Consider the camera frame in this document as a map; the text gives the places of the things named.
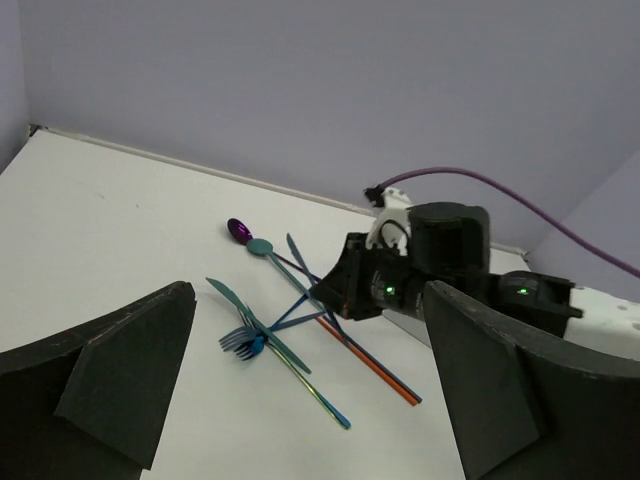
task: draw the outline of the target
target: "orange chopstick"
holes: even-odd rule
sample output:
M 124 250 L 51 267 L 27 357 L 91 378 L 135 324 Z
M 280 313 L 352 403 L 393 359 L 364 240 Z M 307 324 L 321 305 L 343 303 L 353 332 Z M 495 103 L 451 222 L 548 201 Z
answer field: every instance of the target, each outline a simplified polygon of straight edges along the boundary
M 340 342 L 342 342 L 351 352 L 358 357 L 364 364 L 366 364 L 371 370 L 376 372 L 378 376 L 383 379 L 391 388 L 393 388 L 396 392 L 398 392 L 402 398 L 404 398 L 411 406 L 415 407 L 420 403 L 413 395 L 411 395 L 407 390 L 405 390 L 402 385 L 398 384 L 393 378 L 391 378 L 386 372 L 384 372 L 378 365 L 369 359 L 364 353 L 362 353 L 359 349 L 357 349 L 354 345 L 352 345 L 348 340 L 342 338 L 342 336 L 329 325 L 326 320 L 322 317 L 316 317 L 316 320 L 320 325 L 322 325 L 325 330 L 327 330 L 331 335 L 336 337 Z

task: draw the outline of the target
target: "white cable connector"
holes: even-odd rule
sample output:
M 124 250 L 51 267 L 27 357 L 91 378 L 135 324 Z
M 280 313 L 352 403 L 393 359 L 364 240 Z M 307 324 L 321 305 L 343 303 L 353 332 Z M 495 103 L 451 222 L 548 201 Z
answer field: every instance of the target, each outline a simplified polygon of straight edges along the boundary
M 379 238 L 382 237 L 387 245 L 399 245 L 402 238 L 409 235 L 409 212 L 408 208 L 413 207 L 413 203 L 406 193 L 398 188 L 387 187 L 382 193 L 384 207 L 377 216 L 371 231 L 367 235 L 366 247 L 368 249 L 381 247 Z M 383 227 L 389 221 L 397 223 L 404 229 Z

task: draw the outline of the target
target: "lavender wall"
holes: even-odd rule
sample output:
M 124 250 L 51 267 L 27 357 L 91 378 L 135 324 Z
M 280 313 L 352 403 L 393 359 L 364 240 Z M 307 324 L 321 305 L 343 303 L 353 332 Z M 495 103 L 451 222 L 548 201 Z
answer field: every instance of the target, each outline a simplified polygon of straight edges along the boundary
M 640 148 L 637 0 L 21 0 L 32 121 L 363 203 L 471 168 L 557 217 Z M 494 240 L 546 224 L 468 179 Z
M 27 139 L 28 109 L 17 0 L 0 0 L 0 172 Z
M 564 221 L 601 249 L 640 268 L 640 152 L 589 195 Z M 552 232 L 531 254 L 533 269 L 568 277 L 640 301 L 640 280 Z

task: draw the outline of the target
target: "purple spoon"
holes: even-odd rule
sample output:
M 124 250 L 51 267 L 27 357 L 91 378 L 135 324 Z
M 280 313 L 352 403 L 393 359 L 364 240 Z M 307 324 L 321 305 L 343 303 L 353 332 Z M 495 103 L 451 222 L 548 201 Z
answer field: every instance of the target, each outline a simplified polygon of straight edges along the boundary
M 242 223 L 240 220 L 238 220 L 237 218 L 230 218 L 227 221 L 227 228 L 229 229 L 229 233 L 231 234 L 233 239 L 236 242 L 238 242 L 240 245 L 244 245 L 246 247 L 247 243 L 249 243 L 249 240 L 253 239 L 253 235 L 251 234 L 251 230 L 249 230 L 249 228 L 247 228 L 247 226 L 244 223 Z M 276 258 L 278 260 L 280 260 L 283 263 L 286 263 L 291 268 L 295 268 L 300 273 L 305 273 L 304 270 L 300 266 L 296 265 L 292 261 L 287 260 L 286 258 L 278 255 L 277 253 L 274 253 L 274 255 L 276 256 Z M 316 277 L 315 275 L 313 275 L 313 278 L 315 278 L 315 280 L 317 282 L 319 282 L 321 280 L 319 277 Z

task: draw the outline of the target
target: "utensil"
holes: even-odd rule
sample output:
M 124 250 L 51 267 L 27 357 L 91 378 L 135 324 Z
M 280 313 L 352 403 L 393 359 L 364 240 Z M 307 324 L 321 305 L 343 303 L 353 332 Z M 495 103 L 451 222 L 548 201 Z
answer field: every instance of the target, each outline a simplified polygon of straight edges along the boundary
M 302 305 L 305 301 L 307 300 L 307 296 L 306 295 L 302 295 L 298 300 L 296 300 L 296 303 L 294 303 L 293 305 L 291 305 L 291 307 L 289 308 L 289 310 L 287 310 L 286 312 L 284 312 L 282 314 L 282 316 L 276 320 L 274 322 L 273 325 L 271 325 L 271 327 L 269 327 L 271 329 L 271 331 L 273 331 L 273 328 L 276 327 L 277 325 L 279 325 L 281 322 L 284 321 L 285 318 L 287 318 L 289 315 L 291 315 L 291 312 L 293 312 L 296 308 L 298 308 L 300 305 Z
M 287 244 L 289 245 L 289 249 L 291 250 L 291 254 L 293 258 L 295 258 L 296 262 L 300 264 L 302 269 L 304 270 L 305 275 L 309 278 L 309 281 L 312 285 L 315 285 L 315 280 L 312 278 L 311 273 L 307 267 L 304 258 L 302 258 L 302 254 L 298 249 L 296 242 L 293 240 L 293 237 L 290 234 L 287 234 Z M 338 320 L 333 316 L 331 312 L 327 312 L 331 320 L 329 321 L 331 327 L 334 330 L 330 330 L 324 321 L 324 319 L 318 319 L 319 323 L 325 327 L 333 336 L 335 336 L 338 340 L 342 340 L 343 343 L 352 353 L 354 353 L 360 360 L 362 360 L 365 364 L 369 366 L 376 374 L 382 378 L 385 382 L 389 384 L 391 388 L 393 388 L 396 392 L 398 392 L 405 400 L 407 400 L 411 405 L 415 406 L 418 403 L 422 402 L 422 398 L 411 390 L 402 380 L 396 377 L 393 373 L 391 373 L 384 365 L 382 365 L 373 355 L 367 352 L 362 346 L 360 346 L 355 340 L 353 340 L 349 335 L 347 335 L 342 328 L 340 328 L 338 324 Z
M 240 310 L 238 310 L 238 313 L 240 314 L 240 318 L 242 319 L 242 322 L 245 324 L 245 326 L 255 331 L 255 327 L 251 324 L 247 317 L 245 317 Z M 242 361 L 250 360 L 264 350 L 265 342 L 266 340 L 264 335 L 257 335 L 252 342 L 244 343 L 238 346 L 233 351 L 233 353 L 235 353 Z
M 238 327 L 226 334 L 218 340 L 218 342 L 222 347 L 222 351 L 228 352 L 229 350 L 234 350 L 243 343 L 253 342 L 258 336 L 258 333 L 259 332 L 255 328 L 243 325 L 242 327 Z
M 295 258 L 296 262 L 298 262 L 298 265 L 300 265 L 304 274 L 309 279 L 309 283 L 311 285 L 316 285 L 317 282 L 315 281 L 315 278 L 309 271 L 309 267 L 307 267 L 307 264 L 304 261 L 304 258 L 302 258 L 302 254 L 300 253 L 300 250 L 298 250 L 298 246 L 296 245 L 296 242 L 293 241 L 293 237 L 289 233 L 287 233 L 287 245 L 289 245 L 289 250 L 291 250 L 291 254 L 293 255 L 293 258 Z M 331 324 L 331 326 L 344 336 L 345 333 L 342 330 L 342 327 L 340 326 L 340 324 L 338 323 L 338 319 L 329 310 L 327 309 L 323 309 L 323 310 L 326 311 L 327 316 L 329 317 L 329 323 Z
M 415 407 L 419 403 L 422 402 L 422 398 L 407 387 L 398 377 L 396 377 L 393 373 L 391 373 L 384 365 L 382 365 L 378 360 L 375 359 L 369 352 L 367 352 L 364 348 L 360 347 L 357 343 L 353 341 L 349 341 L 351 337 L 342 336 L 335 328 L 333 328 L 327 321 L 322 318 L 316 318 L 318 323 L 322 325 L 322 327 L 327 330 L 331 335 L 333 335 L 337 340 L 340 340 L 345 347 L 351 350 L 356 357 L 358 357 L 362 363 L 367 365 L 371 370 L 373 370 L 382 380 L 384 380 L 391 388 L 393 388 L 402 398 L 404 398 L 412 407 Z
M 242 318 L 243 323 L 247 326 L 251 326 L 251 320 L 249 320 L 240 309 L 238 309 L 238 312 L 240 313 L 240 317 Z M 285 355 L 283 355 L 280 350 L 278 350 L 277 347 L 274 347 L 272 344 L 267 345 L 273 351 L 273 353 L 275 353 L 280 358 L 280 360 L 282 360 L 284 364 L 289 367 L 289 369 L 296 375 L 296 377 L 298 377 L 298 380 L 300 380 L 304 384 L 304 386 L 307 387 L 309 392 L 311 392 L 311 395 L 313 395 L 315 399 L 320 402 L 320 404 L 329 413 L 329 415 L 331 415 L 331 417 L 333 417 L 333 419 L 338 422 L 341 427 L 346 430 L 350 429 L 351 422 L 344 415 L 342 415 L 338 411 L 338 409 L 335 408 L 329 402 L 329 400 L 327 400 L 313 385 L 311 385 L 311 383 L 306 378 L 304 378 L 304 376 L 298 371 L 295 365 L 293 365 L 289 361 L 289 359 Z
M 306 373 L 311 373 L 311 370 L 309 369 L 309 367 L 307 367 L 307 365 L 305 365 L 305 363 L 302 360 L 300 360 L 300 358 L 295 353 L 293 353 L 293 351 L 289 347 L 287 347 L 284 344 L 284 342 L 282 342 L 278 337 L 276 337 L 273 333 L 271 333 L 269 331 L 269 329 L 267 327 L 265 327 L 256 318 L 256 316 L 253 314 L 253 312 L 251 312 L 251 310 L 249 308 L 247 308 L 244 305 L 244 303 L 242 303 L 242 300 L 240 300 L 240 298 L 238 298 L 238 296 L 235 294 L 235 292 L 233 290 L 231 290 L 229 287 L 227 287 L 224 283 L 222 283 L 222 282 L 220 282 L 218 280 L 214 280 L 213 278 L 207 278 L 207 281 L 213 286 L 213 288 L 218 290 L 218 292 L 220 292 L 222 294 L 222 296 L 224 296 L 233 305 L 235 305 L 235 307 L 238 310 L 240 310 L 244 315 L 246 315 L 251 320 L 251 323 L 258 330 L 260 330 L 260 333 L 262 333 L 271 342 L 273 342 L 273 344 L 276 345 L 280 349 L 280 351 L 287 356 L 287 358 L 289 358 L 293 363 L 295 363 L 298 367 L 300 367 L 300 369 L 302 369 L 302 371 L 304 371 Z
M 289 328 L 289 327 L 294 327 L 296 325 L 299 325 L 301 323 L 305 323 L 308 322 L 309 320 L 313 320 L 315 318 L 318 317 L 318 315 L 322 315 L 324 312 L 315 312 L 315 313 L 309 313 L 308 315 L 303 315 L 301 317 L 298 318 L 293 318 L 291 320 L 288 320 L 286 322 L 281 322 L 279 324 L 274 324 L 274 326 L 269 327 L 269 330 L 271 330 L 272 332 L 277 332 L 279 330 L 284 330 L 285 328 Z
M 315 306 L 318 310 L 322 310 L 323 312 L 325 311 L 324 306 L 311 297 L 309 290 L 307 290 L 307 288 L 302 285 L 302 283 L 300 283 L 300 280 L 294 277 L 293 274 L 289 270 L 287 270 L 287 267 L 280 263 L 278 257 L 276 257 L 273 253 L 273 245 L 271 244 L 271 242 L 265 240 L 264 238 L 253 238 L 249 240 L 249 243 L 247 243 L 247 248 L 253 255 L 269 258 L 273 262 L 273 264 L 278 267 L 278 269 L 282 273 L 284 273 L 289 281 L 293 283 L 293 285 L 300 291 L 300 293 L 304 293 L 307 296 L 309 302 L 313 306 Z
M 230 218 L 227 221 L 227 229 L 229 230 L 229 233 L 231 234 L 233 239 L 236 242 L 238 242 L 240 245 L 246 246 L 247 243 L 249 243 L 249 241 L 253 238 L 253 234 L 251 233 L 251 230 L 249 230 L 249 228 L 237 218 Z M 277 253 L 274 253 L 274 255 L 281 262 L 289 265 L 291 268 L 294 268 L 302 273 L 302 269 L 292 261 L 287 260 L 286 258 L 284 258 L 281 255 L 278 255 Z M 319 277 L 315 277 L 315 279 L 318 282 L 320 281 Z

